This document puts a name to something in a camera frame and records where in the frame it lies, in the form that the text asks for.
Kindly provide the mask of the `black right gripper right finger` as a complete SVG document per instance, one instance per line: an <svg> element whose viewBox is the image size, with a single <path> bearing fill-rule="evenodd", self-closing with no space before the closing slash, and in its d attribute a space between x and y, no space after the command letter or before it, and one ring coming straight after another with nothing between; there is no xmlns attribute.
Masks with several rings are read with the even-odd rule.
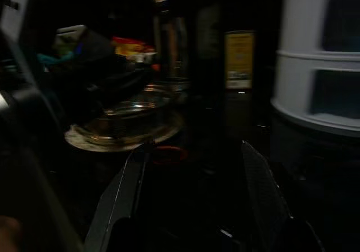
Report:
<svg viewBox="0 0 360 252"><path fill-rule="evenodd" d="M265 157L246 141L241 152L264 252L326 252L313 227L293 216Z"/></svg>

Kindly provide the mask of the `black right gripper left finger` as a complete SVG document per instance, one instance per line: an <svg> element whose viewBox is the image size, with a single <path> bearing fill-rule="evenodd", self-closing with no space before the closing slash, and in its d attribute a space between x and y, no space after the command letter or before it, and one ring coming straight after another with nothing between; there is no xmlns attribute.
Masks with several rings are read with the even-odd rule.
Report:
<svg viewBox="0 0 360 252"><path fill-rule="evenodd" d="M84 252L126 251L135 234L135 217L147 166L147 145L132 150L100 197L84 242Z"/></svg>

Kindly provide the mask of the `shallow steel pan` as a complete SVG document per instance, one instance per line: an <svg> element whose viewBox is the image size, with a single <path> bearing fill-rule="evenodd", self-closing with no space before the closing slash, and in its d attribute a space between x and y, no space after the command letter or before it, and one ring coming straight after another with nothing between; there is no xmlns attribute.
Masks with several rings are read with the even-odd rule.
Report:
<svg viewBox="0 0 360 252"><path fill-rule="evenodd" d="M122 102L103 116L74 129L84 139L100 146L125 146L142 143L148 138L163 141L178 133L181 116L165 100Z"/></svg>

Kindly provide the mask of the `teal cloth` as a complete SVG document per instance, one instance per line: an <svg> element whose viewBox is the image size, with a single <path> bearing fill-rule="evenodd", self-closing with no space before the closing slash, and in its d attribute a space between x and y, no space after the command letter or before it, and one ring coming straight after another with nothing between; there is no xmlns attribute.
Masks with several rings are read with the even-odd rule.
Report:
<svg viewBox="0 0 360 252"><path fill-rule="evenodd" d="M72 60L74 58L74 53L68 52L67 54L61 56L60 58L39 53L39 54L37 54L37 58L38 58L39 62L41 64L43 64L44 66L53 66L53 65L62 64L69 60Z"/></svg>

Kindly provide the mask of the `black round speaker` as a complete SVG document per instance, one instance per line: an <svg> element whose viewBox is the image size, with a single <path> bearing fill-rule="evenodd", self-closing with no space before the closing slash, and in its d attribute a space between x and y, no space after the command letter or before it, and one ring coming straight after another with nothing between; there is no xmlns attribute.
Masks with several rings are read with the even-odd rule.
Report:
<svg viewBox="0 0 360 252"><path fill-rule="evenodd" d="M85 64L114 58L115 48L109 38L86 29L75 46L73 61L75 64Z"/></svg>

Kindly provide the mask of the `red yellow noodle packet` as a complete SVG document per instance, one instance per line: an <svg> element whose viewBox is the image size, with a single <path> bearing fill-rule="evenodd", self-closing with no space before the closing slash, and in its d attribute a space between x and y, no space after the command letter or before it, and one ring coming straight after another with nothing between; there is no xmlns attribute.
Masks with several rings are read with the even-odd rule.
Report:
<svg viewBox="0 0 360 252"><path fill-rule="evenodd" d="M131 38L112 37L115 53L120 56L133 56L140 53L155 53L155 48L146 42Z"/></svg>

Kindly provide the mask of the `orange rubber band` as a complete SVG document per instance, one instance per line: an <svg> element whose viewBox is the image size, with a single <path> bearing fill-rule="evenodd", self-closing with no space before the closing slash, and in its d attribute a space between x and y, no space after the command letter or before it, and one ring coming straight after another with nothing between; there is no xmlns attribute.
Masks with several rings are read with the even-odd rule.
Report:
<svg viewBox="0 0 360 252"><path fill-rule="evenodd" d="M157 146L152 155L155 165L171 166L184 162L188 157L187 150L175 146Z"/></svg>

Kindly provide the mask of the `white tiered plastic container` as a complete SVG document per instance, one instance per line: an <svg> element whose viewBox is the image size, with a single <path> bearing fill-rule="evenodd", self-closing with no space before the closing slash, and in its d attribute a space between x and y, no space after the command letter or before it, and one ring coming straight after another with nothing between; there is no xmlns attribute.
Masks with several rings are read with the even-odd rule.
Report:
<svg viewBox="0 0 360 252"><path fill-rule="evenodd" d="M360 0L283 0L271 103L295 124L360 138Z"/></svg>

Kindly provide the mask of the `yellow tea box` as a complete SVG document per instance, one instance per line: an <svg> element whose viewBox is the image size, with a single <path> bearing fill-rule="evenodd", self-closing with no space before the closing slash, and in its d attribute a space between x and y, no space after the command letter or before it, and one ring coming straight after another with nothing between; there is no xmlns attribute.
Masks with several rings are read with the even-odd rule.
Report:
<svg viewBox="0 0 360 252"><path fill-rule="evenodd" d="M251 89L254 68L253 31L229 31L224 36L224 72L227 89Z"/></svg>

